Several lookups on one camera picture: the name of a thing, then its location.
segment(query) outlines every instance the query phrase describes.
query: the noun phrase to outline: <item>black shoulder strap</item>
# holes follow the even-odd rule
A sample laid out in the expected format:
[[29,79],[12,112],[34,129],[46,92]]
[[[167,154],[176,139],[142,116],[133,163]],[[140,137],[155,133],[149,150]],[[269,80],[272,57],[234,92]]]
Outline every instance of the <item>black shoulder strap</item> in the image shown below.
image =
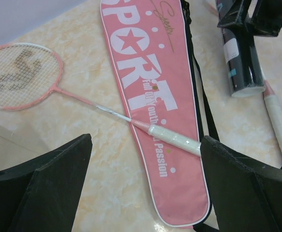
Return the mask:
[[[216,129],[216,126],[215,126],[215,123],[214,123],[212,113],[211,113],[208,98],[207,98],[205,91],[204,91],[200,67],[199,67],[199,64],[196,60],[195,53],[194,53],[194,46],[193,46],[193,42],[192,42],[192,34],[191,34],[191,31],[190,31],[190,27],[189,27],[189,25],[192,22],[192,20],[190,18],[189,3],[186,2],[185,0],[181,0],[181,4],[182,4],[182,11],[183,11],[184,20],[185,20],[186,43],[187,43],[187,50],[188,50],[188,54],[189,54],[188,57],[189,57],[190,69],[191,69],[191,75],[192,75],[192,81],[193,81],[193,87],[194,87],[195,107],[196,107],[196,112],[197,112],[197,123],[198,123],[199,138],[202,139],[204,137],[204,131],[203,131],[203,127],[202,127],[201,112],[200,112],[200,106],[199,106],[199,101],[198,101],[194,63],[196,65],[196,68],[197,68],[197,71],[198,71],[198,74],[199,74],[200,80],[201,80],[203,103],[204,103],[204,110],[205,110],[208,130],[209,130],[209,136],[212,137],[213,139],[216,139],[217,141],[219,141],[217,129]],[[214,228],[212,228],[212,227],[203,223],[206,219],[207,219],[207,217],[202,222],[198,223],[197,225],[194,225],[194,230],[196,232],[218,232],[219,230],[214,229]]]
[[[212,137],[213,139],[216,139],[217,141],[219,141],[217,129],[216,129],[216,126],[215,126],[215,123],[214,123],[212,113],[211,113],[208,98],[207,98],[205,91],[204,91],[200,66],[199,66],[199,64],[196,60],[195,53],[194,53],[194,46],[193,46],[193,42],[192,42],[192,34],[191,34],[191,31],[190,31],[190,27],[189,27],[189,25],[192,22],[192,20],[190,18],[189,3],[184,1],[184,0],[181,0],[181,3],[182,3],[183,14],[184,14],[184,17],[185,17],[187,49],[188,49],[188,54],[190,55],[189,59],[191,59],[191,57],[194,59],[195,65],[197,67],[197,71],[198,71],[198,74],[199,74],[200,80],[201,80],[203,103],[204,103],[204,109],[205,109],[207,124],[208,124],[208,128],[209,128],[209,136]],[[193,75],[194,74],[193,61],[191,62],[191,70],[192,70],[192,75]]]

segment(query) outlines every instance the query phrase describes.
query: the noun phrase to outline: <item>white wall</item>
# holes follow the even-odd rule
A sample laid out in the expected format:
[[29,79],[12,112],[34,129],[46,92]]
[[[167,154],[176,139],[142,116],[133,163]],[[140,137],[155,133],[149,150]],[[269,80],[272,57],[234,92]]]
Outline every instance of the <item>white wall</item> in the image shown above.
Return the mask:
[[44,24],[85,0],[0,0],[0,45]]

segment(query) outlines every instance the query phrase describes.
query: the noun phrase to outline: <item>pink racket cover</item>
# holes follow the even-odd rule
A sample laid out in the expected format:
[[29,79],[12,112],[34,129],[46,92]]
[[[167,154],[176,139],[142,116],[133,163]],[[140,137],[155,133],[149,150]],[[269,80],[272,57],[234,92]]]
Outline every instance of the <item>pink racket cover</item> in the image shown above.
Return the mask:
[[[101,17],[126,114],[199,140],[180,0],[102,0]],[[200,158],[131,130],[161,220],[201,222],[210,201]]]

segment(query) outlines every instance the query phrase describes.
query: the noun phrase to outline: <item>white grip tape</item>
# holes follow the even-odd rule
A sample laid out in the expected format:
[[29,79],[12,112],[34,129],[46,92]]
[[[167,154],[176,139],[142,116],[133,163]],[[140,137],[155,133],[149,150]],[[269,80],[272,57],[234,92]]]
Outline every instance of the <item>white grip tape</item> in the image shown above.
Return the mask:
[[265,103],[278,144],[282,151],[282,109],[278,97],[276,95],[270,95],[265,98]]
[[149,128],[148,134],[168,144],[174,145],[201,157],[200,142],[154,124],[152,124]]

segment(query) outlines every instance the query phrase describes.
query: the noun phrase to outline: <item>black shuttlecock tube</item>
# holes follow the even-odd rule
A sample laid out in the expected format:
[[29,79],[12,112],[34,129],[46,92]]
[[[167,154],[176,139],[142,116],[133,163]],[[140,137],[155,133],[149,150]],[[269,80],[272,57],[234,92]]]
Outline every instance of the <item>black shuttlecock tube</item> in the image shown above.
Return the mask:
[[[232,0],[217,0],[217,11],[222,18]],[[261,67],[250,25],[221,28],[228,78],[232,97],[249,97],[265,91]]]

